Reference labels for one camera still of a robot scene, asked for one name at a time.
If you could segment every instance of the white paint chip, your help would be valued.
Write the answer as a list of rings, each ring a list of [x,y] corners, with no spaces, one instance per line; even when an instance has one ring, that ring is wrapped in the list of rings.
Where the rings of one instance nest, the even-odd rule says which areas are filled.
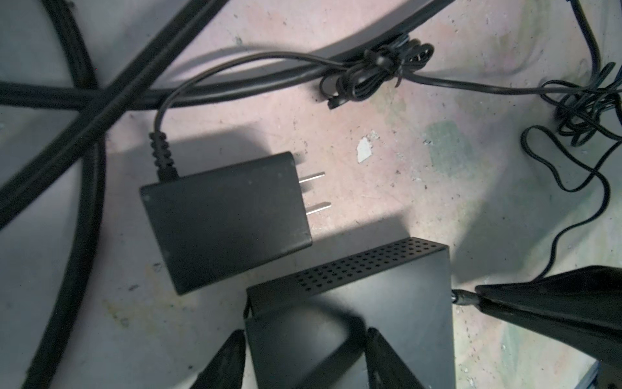
[[[369,157],[371,157],[371,143],[366,136],[363,136],[356,147],[356,160],[361,163]]]

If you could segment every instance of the plug prong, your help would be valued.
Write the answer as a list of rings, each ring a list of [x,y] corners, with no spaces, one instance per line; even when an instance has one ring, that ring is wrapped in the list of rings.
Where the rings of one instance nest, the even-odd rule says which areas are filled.
[[[323,203],[312,205],[309,208],[305,208],[305,212],[307,213],[307,215],[310,215],[311,213],[319,212],[321,210],[330,208],[330,206],[331,206],[331,203],[323,202]]]
[[[321,178],[321,177],[324,177],[325,175],[326,175],[326,173],[324,173],[324,172],[319,172],[319,173],[311,174],[310,176],[305,176],[305,177],[303,177],[301,179],[298,179],[298,183],[302,184],[303,182],[315,180],[316,178]]]

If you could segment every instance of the metal connector tip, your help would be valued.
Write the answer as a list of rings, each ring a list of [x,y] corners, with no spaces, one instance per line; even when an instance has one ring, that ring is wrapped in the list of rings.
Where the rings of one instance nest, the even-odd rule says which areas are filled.
[[[330,208],[330,206],[331,206],[331,203],[323,202],[323,203],[313,205],[309,208],[305,208],[305,212],[307,213],[307,215],[310,215],[311,213],[319,212],[321,210]]]
[[[298,179],[298,183],[302,184],[303,182],[315,180],[316,178],[321,178],[321,177],[324,177],[325,175],[326,174],[324,172],[315,173],[315,174],[312,174],[310,176],[305,176],[305,177],[303,177],[301,179]]]

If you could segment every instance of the cable connector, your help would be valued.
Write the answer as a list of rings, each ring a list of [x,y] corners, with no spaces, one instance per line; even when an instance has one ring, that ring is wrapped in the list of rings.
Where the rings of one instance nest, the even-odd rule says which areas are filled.
[[[177,169],[173,166],[173,159],[170,157],[169,143],[166,141],[166,134],[158,131],[149,134],[151,138],[151,148],[154,150],[152,155],[155,157],[157,166],[157,176],[160,182],[173,181],[179,178]]]

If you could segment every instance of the black power adapter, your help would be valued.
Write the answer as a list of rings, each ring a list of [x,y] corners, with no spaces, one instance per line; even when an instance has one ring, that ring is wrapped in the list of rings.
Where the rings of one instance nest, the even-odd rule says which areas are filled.
[[[310,246],[307,215],[330,206],[305,209],[300,183],[324,174],[299,179],[290,152],[186,177],[169,161],[141,197],[178,294]]]

